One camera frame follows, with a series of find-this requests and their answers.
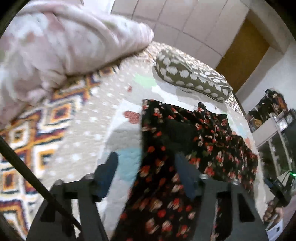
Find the olive hedgehog pattern pillow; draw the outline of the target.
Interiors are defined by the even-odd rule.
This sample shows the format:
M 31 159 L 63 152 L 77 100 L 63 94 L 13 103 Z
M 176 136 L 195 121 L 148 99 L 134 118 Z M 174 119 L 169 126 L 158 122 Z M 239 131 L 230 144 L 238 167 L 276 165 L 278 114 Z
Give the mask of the olive hedgehog pattern pillow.
M 175 50 L 159 52 L 156 72 L 162 80 L 172 85 L 201 92 L 217 102 L 225 102 L 232 94 L 233 89 L 223 75 Z

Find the patterned quilted bedspread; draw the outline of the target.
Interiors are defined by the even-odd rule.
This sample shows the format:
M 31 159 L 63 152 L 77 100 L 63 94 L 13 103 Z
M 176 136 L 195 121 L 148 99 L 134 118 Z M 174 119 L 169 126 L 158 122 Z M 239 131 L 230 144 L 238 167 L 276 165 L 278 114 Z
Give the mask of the patterned quilted bedspread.
M 167 44 L 152 42 L 144 50 L 85 77 L 72 78 L 72 85 L 45 100 L 44 106 L 24 112 L 1 135 L 21 160 L 48 188 L 57 180 L 81 180 L 118 154 L 118 167 L 107 196 L 96 204 L 107 237 L 117 227 L 130 197 L 142 160 L 142 102 L 153 99 L 189 111 L 202 103 L 212 113 L 225 114 L 232 132 L 241 136 L 258 157 L 250 128 L 231 94 L 225 102 L 162 80 L 156 58 Z M 260 160 L 253 184 L 259 216 L 266 210 Z

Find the wooden door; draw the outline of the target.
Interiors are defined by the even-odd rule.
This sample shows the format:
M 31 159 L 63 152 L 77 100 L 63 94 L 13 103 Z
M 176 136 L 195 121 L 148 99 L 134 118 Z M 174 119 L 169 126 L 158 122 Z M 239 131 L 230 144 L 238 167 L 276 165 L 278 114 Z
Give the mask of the wooden door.
M 236 93 L 264 57 L 270 44 L 255 25 L 245 20 L 231 46 L 216 67 Z

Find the pink floral folded duvet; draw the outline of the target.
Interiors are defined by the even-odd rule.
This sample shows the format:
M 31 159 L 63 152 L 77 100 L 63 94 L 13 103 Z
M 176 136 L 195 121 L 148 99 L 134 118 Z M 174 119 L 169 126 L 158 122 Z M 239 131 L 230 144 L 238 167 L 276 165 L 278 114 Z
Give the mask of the pink floral folded duvet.
M 85 74 L 147 47 L 153 30 L 119 15 L 62 1 L 33 1 L 1 36 L 1 127 L 68 76 Z

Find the black floral zip garment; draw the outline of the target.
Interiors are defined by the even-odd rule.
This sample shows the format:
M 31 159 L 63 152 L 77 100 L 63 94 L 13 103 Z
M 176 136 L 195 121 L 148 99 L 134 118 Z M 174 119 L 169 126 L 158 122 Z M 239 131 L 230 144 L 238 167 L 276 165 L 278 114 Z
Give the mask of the black floral zip garment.
M 201 199 L 200 174 L 238 180 L 253 194 L 258 157 L 234 134 L 227 115 L 202 103 L 194 111 L 145 99 L 142 160 L 112 240 L 190 240 Z

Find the cluttered shelf unit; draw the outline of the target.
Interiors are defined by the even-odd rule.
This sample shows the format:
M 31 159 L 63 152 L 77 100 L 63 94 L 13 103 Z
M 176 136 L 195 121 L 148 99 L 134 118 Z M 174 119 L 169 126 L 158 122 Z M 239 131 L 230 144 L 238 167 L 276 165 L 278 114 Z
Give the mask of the cluttered shelf unit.
M 262 178 L 278 178 L 286 184 L 295 169 L 295 109 L 283 95 L 267 89 L 245 116 L 258 150 Z

